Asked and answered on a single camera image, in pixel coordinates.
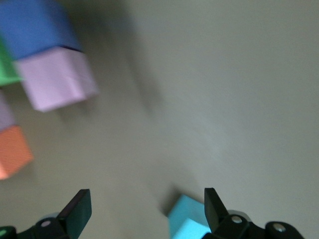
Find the cyan foam cube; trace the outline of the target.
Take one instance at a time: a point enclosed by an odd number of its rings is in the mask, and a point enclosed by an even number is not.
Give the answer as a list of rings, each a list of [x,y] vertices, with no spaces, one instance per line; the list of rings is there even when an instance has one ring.
[[[204,204],[181,195],[168,214],[169,239],[202,239],[211,232]]]

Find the green foam cube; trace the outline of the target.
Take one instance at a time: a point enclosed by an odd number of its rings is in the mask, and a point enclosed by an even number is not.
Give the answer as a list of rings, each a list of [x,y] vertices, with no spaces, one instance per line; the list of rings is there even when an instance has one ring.
[[[11,54],[0,36],[0,87],[18,83],[22,77],[18,74]]]

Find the pink foam cube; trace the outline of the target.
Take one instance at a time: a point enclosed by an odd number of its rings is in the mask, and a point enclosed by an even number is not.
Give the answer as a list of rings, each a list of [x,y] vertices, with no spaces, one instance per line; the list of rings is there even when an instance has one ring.
[[[13,125],[16,125],[16,120],[3,92],[0,90],[0,131]]]
[[[15,62],[32,107],[48,112],[98,94],[82,52],[54,47]]]

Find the brown table cover sheet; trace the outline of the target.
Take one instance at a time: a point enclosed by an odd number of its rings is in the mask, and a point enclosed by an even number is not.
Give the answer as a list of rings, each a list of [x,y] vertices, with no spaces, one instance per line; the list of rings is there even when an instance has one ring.
[[[81,239],[168,239],[179,195],[213,187],[319,239],[319,0],[58,1],[99,94],[41,113],[3,89],[34,160],[0,181],[0,226],[90,189]]]

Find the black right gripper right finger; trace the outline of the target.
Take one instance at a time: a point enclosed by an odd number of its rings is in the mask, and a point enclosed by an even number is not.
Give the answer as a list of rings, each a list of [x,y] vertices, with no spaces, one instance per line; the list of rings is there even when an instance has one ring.
[[[211,232],[203,239],[305,239],[292,225],[267,222],[264,228],[225,208],[214,188],[204,189],[204,212]]]

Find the orange foam cube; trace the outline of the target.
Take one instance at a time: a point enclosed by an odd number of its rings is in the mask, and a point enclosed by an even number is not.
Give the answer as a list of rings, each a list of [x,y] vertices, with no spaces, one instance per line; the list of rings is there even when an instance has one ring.
[[[0,132],[0,180],[5,180],[33,160],[21,127],[10,126]]]

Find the purple foam cube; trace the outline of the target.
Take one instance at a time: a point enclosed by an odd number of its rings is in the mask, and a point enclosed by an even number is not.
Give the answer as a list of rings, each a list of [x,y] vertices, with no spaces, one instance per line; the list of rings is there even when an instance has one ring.
[[[56,46],[82,50],[66,10],[56,0],[0,0],[0,34],[14,60]]]

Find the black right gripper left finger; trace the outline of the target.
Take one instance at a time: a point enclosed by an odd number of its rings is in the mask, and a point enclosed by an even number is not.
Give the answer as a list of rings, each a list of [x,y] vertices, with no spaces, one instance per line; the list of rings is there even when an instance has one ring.
[[[13,226],[0,227],[0,239],[79,239],[92,215],[91,193],[81,189],[55,217],[47,217],[18,233]]]

